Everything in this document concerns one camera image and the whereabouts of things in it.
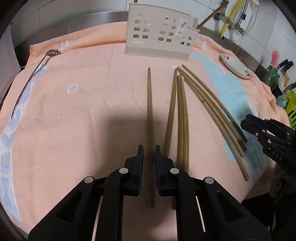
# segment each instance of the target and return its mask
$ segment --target bundle of chopsticks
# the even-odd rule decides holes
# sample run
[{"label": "bundle of chopsticks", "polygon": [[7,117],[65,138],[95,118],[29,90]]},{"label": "bundle of chopsticks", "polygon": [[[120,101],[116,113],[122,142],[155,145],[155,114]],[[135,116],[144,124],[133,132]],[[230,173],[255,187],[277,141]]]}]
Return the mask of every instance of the bundle of chopsticks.
[{"label": "bundle of chopsticks", "polygon": [[170,139],[173,128],[176,90],[178,90],[178,146],[177,146],[177,168],[188,173],[189,168],[189,125],[187,115],[186,96],[183,79],[204,105],[217,127],[221,131],[228,146],[230,147],[243,177],[249,180],[248,173],[242,162],[244,152],[247,150],[245,142],[247,138],[235,122],[229,111],[217,98],[217,96],[199,79],[190,69],[182,65],[183,69],[177,67],[174,72],[170,111],[165,135],[164,156],[168,157]]}]

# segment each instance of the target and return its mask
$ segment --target white sticker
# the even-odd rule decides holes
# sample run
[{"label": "white sticker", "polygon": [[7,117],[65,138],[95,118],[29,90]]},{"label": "white sticker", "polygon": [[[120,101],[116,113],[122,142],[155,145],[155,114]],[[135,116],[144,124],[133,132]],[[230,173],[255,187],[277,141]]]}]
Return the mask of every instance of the white sticker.
[{"label": "white sticker", "polygon": [[179,25],[177,27],[176,35],[182,36],[186,23],[187,23],[187,19],[180,18],[180,22],[179,22]]}]

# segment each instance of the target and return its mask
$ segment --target black ladle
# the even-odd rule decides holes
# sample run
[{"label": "black ladle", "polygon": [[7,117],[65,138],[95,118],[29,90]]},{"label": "black ladle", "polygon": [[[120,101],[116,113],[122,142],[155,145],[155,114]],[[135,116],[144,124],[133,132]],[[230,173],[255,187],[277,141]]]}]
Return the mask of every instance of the black ladle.
[{"label": "black ladle", "polygon": [[13,112],[12,112],[12,115],[11,115],[11,118],[13,117],[14,113],[15,113],[15,108],[16,106],[18,105],[19,101],[20,101],[20,98],[22,97],[22,94],[24,93],[28,83],[30,82],[30,80],[32,79],[35,71],[38,69],[39,65],[42,63],[42,61],[45,59],[46,56],[49,56],[49,57],[54,57],[54,56],[57,56],[61,54],[61,51],[57,50],[57,49],[52,49],[52,50],[49,50],[46,52],[46,54],[44,55],[43,59],[40,61],[40,63],[37,65],[36,69],[33,71],[33,73],[31,74],[30,78],[28,79],[27,83],[25,84],[22,92],[20,93],[18,99],[17,99],[17,102],[15,103],[15,106],[13,108]]}]

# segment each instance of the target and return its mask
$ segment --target wooden stick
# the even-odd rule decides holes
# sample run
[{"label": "wooden stick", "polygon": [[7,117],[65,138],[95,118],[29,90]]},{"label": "wooden stick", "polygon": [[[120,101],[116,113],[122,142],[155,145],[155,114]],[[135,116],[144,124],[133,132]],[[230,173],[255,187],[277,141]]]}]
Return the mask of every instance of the wooden stick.
[{"label": "wooden stick", "polygon": [[172,94],[170,96],[170,111],[168,113],[168,123],[167,123],[167,129],[165,132],[165,143],[163,148],[164,157],[168,157],[170,153],[170,142],[172,139],[175,104],[176,104],[176,92],[177,92],[177,69],[175,69],[174,71]]},{"label": "wooden stick", "polygon": [[202,82],[202,80],[200,78],[198,78],[190,69],[188,69],[185,65],[182,65],[182,67],[189,72],[197,81],[198,83],[213,97],[213,99],[217,102],[217,104],[221,107],[221,109],[224,111],[224,113],[227,115],[227,117],[230,119],[230,121],[232,122],[232,124],[234,125],[234,127],[237,129],[238,133],[240,134],[240,136],[242,137],[242,139],[244,140],[244,142],[248,142],[246,136],[244,135],[244,133],[242,132],[241,128],[238,126],[238,124],[236,123],[235,119],[232,117],[232,115],[229,113],[229,111],[226,109],[226,107],[221,103],[221,101],[217,98],[217,96],[210,90],[209,87],[207,87],[207,85]]},{"label": "wooden stick", "polygon": [[182,102],[183,102],[183,122],[184,122],[184,141],[183,141],[183,170],[188,173],[189,170],[189,124],[188,124],[188,113],[187,113],[187,102],[184,90],[184,83],[182,76],[179,75],[182,91]]},{"label": "wooden stick", "polygon": [[148,68],[147,76],[147,170],[149,183],[149,199],[150,207],[155,207],[154,193],[154,133],[153,133],[153,111],[152,111],[152,87],[151,87],[151,71]]},{"label": "wooden stick", "polygon": [[195,95],[198,97],[198,99],[201,101],[201,103],[204,105],[204,107],[206,108],[206,110],[208,111],[208,113],[210,114],[210,116],[212,117],[212,119],[214,120],[214,122],[216,123],[217,127],[219,128],[220,132],[222,133],[223,137],[225,138],[228,146],[230,147],[238,165],[239,168],[241,169],[241,172],[244,176],[244,179],[246,181],[249,180],[249,175],[246,171],[246,168],[244,166],[244,163],[242,162],[236,147],[234,145],[234,143],[232,142],[229,134],[227,133],[227,131],[225,130],[225,128],[223,127],[222,123],[219,121],[218,117],[216,116],[215,112],[213,111],[213,109],[208,105],[208,103],[202,98],[202,96],[199,94],[199,92],[196,90],[196,88],[194,87],[194,84],[192,83],[192,79],[191,81],[188,80],[188,78],[185,76],[185,81],[186,83],[190,86],[190,88],[193,90],[193,92],[195,93]]},{"label": "wooden stick", "polygon": [[181,90],[180,77],[177,76],[178,89],[178,143],[177,143],[177,161],[178,169],[183,170],[183,150],[184,150],[184,119],[183,119],[183,98]]},{"label": "wooden stick", "polygon": [[182,71],[182,74],[185,75],[185,77],[192,82],[193,86],[196,88],[196,90],[199,92],[202,98],[208,103],[208,105],[215,112],[219,121],[223,124],[229,136],[231,137],[233,143],[235,144],[240,156],[244,157],[244,150],[247,150],[247,148],[244,145],[244,142],[242,141],[240,135],[237,133],[237,130],[233,127],[233,125],[229,122],[226,116],[222,113],[220,108],[218,108],[218,106],[213,102],[213,100],[207,95],[207,93],[184,71]]},{"label": "wooden stick", "polygon": [[225,6],[227,6],[229,4],[228,1],[226,1],[225,3],[223,3],[222,5],[220,5],[220,7],[218,7],[215,11],[213,11],[205,20],[203,20],[201,22],[200,25],[198,25],[196,27],[196,29],[200,29],[207,21],[209,21],[217,12],[219,12],[222,8],[224,8]]}]

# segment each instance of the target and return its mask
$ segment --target stainless steel edge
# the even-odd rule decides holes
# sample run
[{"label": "stainless steel edge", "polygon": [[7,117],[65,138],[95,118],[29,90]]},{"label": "stainless steel edge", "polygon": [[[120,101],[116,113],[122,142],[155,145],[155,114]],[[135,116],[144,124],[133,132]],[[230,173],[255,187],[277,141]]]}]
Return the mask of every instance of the stainless steel edge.
[{"label": "stainless steel edge", "polygon": [[[69,18],[51,25],[31,37],[15,48],[15,53],[20,66],[25,66],[30,55],[30,45],[40,43],[65,34],[73,33],[82,29],[98,26],[106,23],[123,22],[128,19],[128,11],[98,12],[79,17]],[[259,63],[246,51],[227,38],[221,39],[220,35],[212,30],[202,27],[200,33],[209,36],[225,49],[231,50],[237,55],[250,70],[255,71]]]}]

